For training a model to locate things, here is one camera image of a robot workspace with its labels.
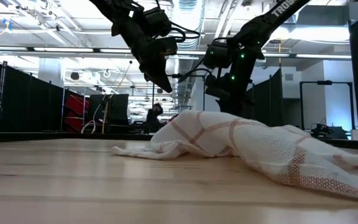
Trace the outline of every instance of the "person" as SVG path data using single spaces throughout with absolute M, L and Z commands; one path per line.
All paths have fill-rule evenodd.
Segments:
M 150 132 L 158 131 L 163 124 L 160 123 L 157 116 L 163 113 L 163 109 L 159 103 L 153 105 L 153 109 L 149 109 L 147 112 L 146 123 Z

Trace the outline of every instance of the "wooden surface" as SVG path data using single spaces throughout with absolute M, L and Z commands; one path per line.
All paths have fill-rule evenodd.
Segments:
M 358 201 L 275 184 L 238 158 L 109 153 L 148 145 L 0 143 L 0 223 L 358 223 Z

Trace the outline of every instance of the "cloth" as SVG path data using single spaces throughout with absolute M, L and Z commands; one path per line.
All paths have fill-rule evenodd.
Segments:
M 272 180 L 358 198 L 358 156 L 293 127 L 266 125 L 218 112 L 186 111 L 151 140 L 151 149 L 112 148 L 119 156 L 174 159 L 239 156 Z

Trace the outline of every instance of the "metal frame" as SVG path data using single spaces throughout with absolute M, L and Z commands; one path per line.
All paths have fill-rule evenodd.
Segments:
M 330 82 L 331 84 L 327 84 L 326 81 L 309 81 L 309 82 L 299 82 L 299 90 L 300 90 L 300 101 L 301 101 L 301 128 L 305 130 L 305 118 L 303 116 L 303 84 L 305 83 L 314 83 L 317 85 L 332 85 L 332 84 L 346 84 L 349 86 L 349 93 L 351 97 L 351 116 L 352 116 L 352 129 L 356 129 L 356 123 L 354 121 L 354 100 L 353 100 L 353 83 L 351 82 Z

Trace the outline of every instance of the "white towel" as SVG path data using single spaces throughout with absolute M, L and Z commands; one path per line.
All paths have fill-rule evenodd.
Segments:
M 186 111 L 158 131 L 151 149 L 113 154 L 173 159 L 190 152 L 204 157 L 239 156 L 272 180 L 358 198 L 358 156 L 293 127 L 269 128 L 231 114 Z

